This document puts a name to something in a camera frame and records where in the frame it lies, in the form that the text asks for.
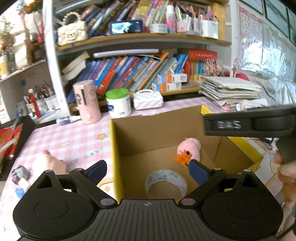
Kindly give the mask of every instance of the alphabet chart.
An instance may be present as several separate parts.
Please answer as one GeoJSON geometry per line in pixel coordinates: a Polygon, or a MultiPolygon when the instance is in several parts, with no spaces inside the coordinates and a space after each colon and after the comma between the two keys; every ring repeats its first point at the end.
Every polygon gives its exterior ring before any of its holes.
{"type": "Polygon", "coordinates": [[[260,71],[262,60],[263,23],[246,9],[239,7],[241,42],[239,66],[241,70],[260,71]]]}

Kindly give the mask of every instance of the pink pig plush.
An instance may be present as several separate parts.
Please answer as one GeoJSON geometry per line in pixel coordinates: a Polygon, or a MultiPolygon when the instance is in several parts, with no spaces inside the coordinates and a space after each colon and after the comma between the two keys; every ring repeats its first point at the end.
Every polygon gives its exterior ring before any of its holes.
{"type": "Polygon", "coordinates": [[[53,170],[55,174],[66,174],[67,165],[44,150],[33,162],[32,171],[35,177],[39,177],[45,170],[53,170]]]}
{"type": "Polygon", "coordinates": [[[179,162],[184,168],[188,168],[190,160],[200,161],[200,142],[196,138],[185,138],[177,148],[177,155],[174,160],[179,162]]]}

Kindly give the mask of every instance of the star print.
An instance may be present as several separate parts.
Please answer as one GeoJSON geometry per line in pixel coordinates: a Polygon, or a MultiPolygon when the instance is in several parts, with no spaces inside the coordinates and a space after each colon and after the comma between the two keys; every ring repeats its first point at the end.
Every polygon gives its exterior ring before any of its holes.
{"type": "Polygon", "coordinates": [[[111,189],[111,188],[107,186],[107,187],[105,187],[105,189],[104,189],[104,190],[105,190],[106,192],[109,192],[109,191],[110,191],[110,189],[111,189]]]}
{"type": "Polygon", "coordinates": [[[105,133],[98,135],[97,140],[104,140],[107,137],[105,133]]]}
{"type": "Polygon", "coordinates": [[[64,141],[61,143],[61,148],[66,148],[69,145],[69,142],[64,141]]]}

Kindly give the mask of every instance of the red bottle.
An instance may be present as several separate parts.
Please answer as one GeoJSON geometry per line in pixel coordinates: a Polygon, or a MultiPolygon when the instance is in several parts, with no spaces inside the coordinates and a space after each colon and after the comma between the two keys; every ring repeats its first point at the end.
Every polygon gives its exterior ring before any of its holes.
{"type": "Polygon", "coordinates": [[[36,103],[33,92],[34,92],[33,89],[29,89],[29,98],[30,98],[31,103],[33,103],[33,105],[34,105],[35,113],[37,115],[37,118],[40,118],[41,114],[40,114],[40,111],[39,111],[38,105],[36,103]]]}

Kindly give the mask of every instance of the cable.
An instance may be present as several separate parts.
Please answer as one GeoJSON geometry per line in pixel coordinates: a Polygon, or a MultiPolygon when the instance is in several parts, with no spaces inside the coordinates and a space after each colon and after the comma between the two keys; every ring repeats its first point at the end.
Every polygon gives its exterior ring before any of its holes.
{"type": "Polygon", "coordinates": [[[296,227],[296,222],[294,222],[286,231],[284,231],[282,234],[280,234],[277,239],[280,240],[284,236],[286,236],[293,228],[296,227]]]}

